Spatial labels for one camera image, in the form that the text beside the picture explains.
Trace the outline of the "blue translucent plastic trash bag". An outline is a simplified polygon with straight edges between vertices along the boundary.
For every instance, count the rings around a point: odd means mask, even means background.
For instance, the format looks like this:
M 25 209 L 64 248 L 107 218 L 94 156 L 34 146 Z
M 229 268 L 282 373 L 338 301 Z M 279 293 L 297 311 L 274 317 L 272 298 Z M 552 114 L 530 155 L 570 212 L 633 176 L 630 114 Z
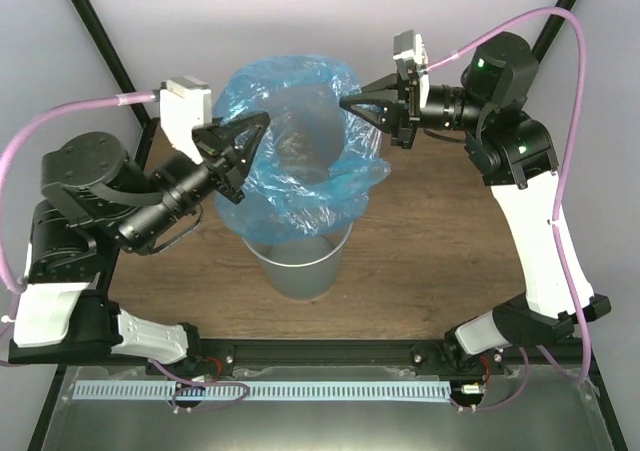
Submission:
M 318 55 L 264 58 L 238 69 L 213 107 L 227 121 L 264 111 L 270 124 L 237 205 L 221 195 L 216 211 L 233 233 L 279 244 L 327 234 L 359 219 L 391 165 L 382 134 L 343 110 L 359 92 L 347 64 Z

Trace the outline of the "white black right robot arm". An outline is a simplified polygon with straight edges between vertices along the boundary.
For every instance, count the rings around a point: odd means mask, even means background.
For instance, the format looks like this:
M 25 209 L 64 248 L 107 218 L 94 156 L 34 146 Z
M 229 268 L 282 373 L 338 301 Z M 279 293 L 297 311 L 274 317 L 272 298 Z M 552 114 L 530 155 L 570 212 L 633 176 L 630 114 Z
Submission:
M 497 33 L 475 49 L 457 87 L 430 83 L 416 32 L 395 37 L 393 58 L 394 73 L 342 97 L 341 108 L 404 149 L 418 132 L 443 140 L 459 132 L 506 218 L 525 280 L 522 294 L 446 333 L 447 367 L 465 374 L 487 351 L 550 346 L 580 322 L 607 315 L 610 301 L 588 282 L 555 208 L 559 163 L 551 136 L 523 109 L 539 66 L 527 41 Z

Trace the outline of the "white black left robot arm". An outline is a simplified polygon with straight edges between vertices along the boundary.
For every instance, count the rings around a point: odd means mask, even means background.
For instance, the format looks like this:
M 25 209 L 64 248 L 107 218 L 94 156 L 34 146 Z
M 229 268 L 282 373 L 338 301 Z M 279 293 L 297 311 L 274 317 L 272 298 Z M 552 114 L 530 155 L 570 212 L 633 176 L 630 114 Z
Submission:
M 198 126 L 199 162 L 176 152 L 151 172 L 106 132 L 46 154 L 9 362 L 84 365 L 118 355 L 196 373 L 205 353 L 198 329 L 130 314 L 108 298 L 108 280 L 119 252 L 152 256 L 176 244 L 173 226 L 200 221 L 210 196 L 241 202 L 269 123 L 262 111 Z

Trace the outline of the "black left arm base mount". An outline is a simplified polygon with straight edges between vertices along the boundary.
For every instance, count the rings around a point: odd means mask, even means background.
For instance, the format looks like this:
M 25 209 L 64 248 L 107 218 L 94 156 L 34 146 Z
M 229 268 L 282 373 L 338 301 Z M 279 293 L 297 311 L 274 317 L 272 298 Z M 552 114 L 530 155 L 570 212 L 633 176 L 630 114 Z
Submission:
M 236 346 L 223 340 L 201 341 L 191 350 L 184 343 L 169 342 L 159 349 L 146 351 L 143 360 L 151 373 L 159 374 L 151 365 L 156 361 L 166 371 L 181 378 L 194 378 L 209 374 L 230 377 L 235 363 Z

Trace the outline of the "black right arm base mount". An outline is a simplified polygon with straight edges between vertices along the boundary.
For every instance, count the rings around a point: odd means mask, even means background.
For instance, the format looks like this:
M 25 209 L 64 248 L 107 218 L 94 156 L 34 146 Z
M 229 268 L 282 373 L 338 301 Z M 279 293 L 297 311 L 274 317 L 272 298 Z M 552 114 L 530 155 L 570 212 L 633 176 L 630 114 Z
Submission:
M 433 369 L 438 375 L 450 373 L 458 376 L 484 370 L 481 360 L 489 358 L 494 348 L 471 354 L 463 349 L 455 331 L 451 328 L 442 339 L 418 341 L 410 350 L 413 364 L 417 368 Z

